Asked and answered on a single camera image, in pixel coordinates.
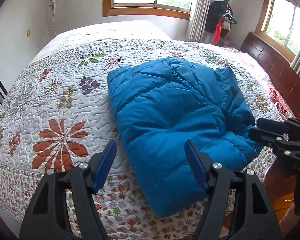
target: silver screw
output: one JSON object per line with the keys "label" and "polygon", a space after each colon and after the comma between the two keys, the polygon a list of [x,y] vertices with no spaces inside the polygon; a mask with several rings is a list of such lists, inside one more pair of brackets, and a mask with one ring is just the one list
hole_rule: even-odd
{"label": "silver screw", "polygon": [[222,168],[222,164],[221,163],[213,163],[212,165],[215,169],[221,169]]}
{"label": "silver screw", "polygon": [[47,170],[47,174],[48,174],[48,175],[52,175],[53,173],[54,173],[54,169],[48,169],[48,170]]}
{"label": "silver screw", "polygon": [[247,169],[247,173],[248,173],[249,175],[254,175],[254,170],[252,170],[252,169]]}
{"label": "silver screw", "polygon": [[87,168],[88,167],[88,164],[87,163],[80,163],[79,164],[79,168],[80,169],[85,169],[85,168]]}

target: white wall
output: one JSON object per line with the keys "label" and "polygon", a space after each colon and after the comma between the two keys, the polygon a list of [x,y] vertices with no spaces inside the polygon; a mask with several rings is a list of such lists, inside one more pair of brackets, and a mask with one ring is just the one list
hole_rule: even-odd
{"label": "white wall", "polygon": [[44,0],[5,0],[0,7],[0,79],[7,90],[44,47],[46,38]]}
{"label": "white wall", "polygon": [[232,25],[226,36],[231,41],[231,46],[239,49],[249,32],[254,32],[261,14],[264,0],[231,0],[233,17],[238,25]]}
{"label": "white wall", "polygon": [[[47,25],[51,26],[51,10],[46,9]],[[57,34],[82,26],[129,20],[149,20],[170,38],[186,34],[188,21],[164,16],[127,15],[102,17],[102,0],[57,0],[55,25]]]}

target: floral quilt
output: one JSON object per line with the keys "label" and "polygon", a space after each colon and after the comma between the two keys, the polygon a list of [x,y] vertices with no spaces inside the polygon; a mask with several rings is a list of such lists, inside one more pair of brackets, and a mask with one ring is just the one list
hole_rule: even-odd
{"label": "floral quilt", "polygon": [[[255,119],[279,121],[292,116],[262,68],[235,49],[124,38],[59,51],[29,65],[2,104],[0,205],[21,222],[48,168],[71,170],[114,139],[116,158],[104,187],[93,196],[109,238],[181,239],[194,233],[206,200],[166,218],[153,213],[122,150],[109,109],[106,77],[111,70],[164,57],[180,57],[212,68],[229,66]],[[265,147],[247,167],[263,181],[274,159]],[[80,236],[71,191],[66,192],[66,201],[73,233]],[[227,212],[233,205],[231,192]]]}

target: blue folded jacket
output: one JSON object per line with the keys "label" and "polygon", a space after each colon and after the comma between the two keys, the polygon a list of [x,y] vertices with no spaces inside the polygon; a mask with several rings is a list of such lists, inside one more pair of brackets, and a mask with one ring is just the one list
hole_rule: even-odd
{"label": "blue folded jacket", "polygon": [[107,81],[123,149],[160,217],[205,197],[186,160],[187,139],[236,171],[262,148],[248,137],[255,120],[229,67],[170,57],[117,68]]}

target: headboard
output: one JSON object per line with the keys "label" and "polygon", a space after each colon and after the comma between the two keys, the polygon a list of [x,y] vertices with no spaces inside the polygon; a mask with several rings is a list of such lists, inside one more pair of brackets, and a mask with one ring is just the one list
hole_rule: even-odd
{"label": "headboard", "polygon": [[248,34],[240,50],[250,54],[263,67],[294,115],[300,118],[300,77],[290,63],[253,33]]}

